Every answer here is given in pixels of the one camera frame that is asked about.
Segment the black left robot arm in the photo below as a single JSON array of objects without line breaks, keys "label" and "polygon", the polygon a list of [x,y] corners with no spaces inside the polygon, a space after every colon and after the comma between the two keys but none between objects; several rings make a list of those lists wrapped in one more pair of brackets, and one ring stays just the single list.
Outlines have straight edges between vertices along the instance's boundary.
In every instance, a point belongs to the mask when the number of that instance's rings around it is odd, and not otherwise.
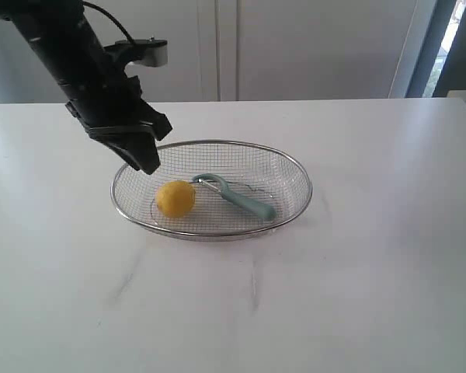
[{"label": "black left robot arm", "polygon": [[126,34],[103,46],[85,17],[86,8],[101,12],[126,33],[112,14],[87,1],[0,1],[0,19],[15,26],[54,77],[86,134],[151,175],[160,166],[155,143],[172,125],[143,100],[139,78],[127,76],[125,68],[131,62],[165,65],[168,42]]}]

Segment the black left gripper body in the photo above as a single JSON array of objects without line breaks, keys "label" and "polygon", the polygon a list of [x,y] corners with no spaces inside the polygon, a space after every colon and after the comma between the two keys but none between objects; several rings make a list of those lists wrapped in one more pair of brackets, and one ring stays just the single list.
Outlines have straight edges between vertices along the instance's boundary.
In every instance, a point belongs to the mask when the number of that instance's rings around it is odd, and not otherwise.
[{"label": "black left gripper body", "polygon": [[87,75],[63,73],[56,82],[68,98],[66,107],[91,138],[155,136],[155,109],[142,99],[140,79],[123,71]]}]

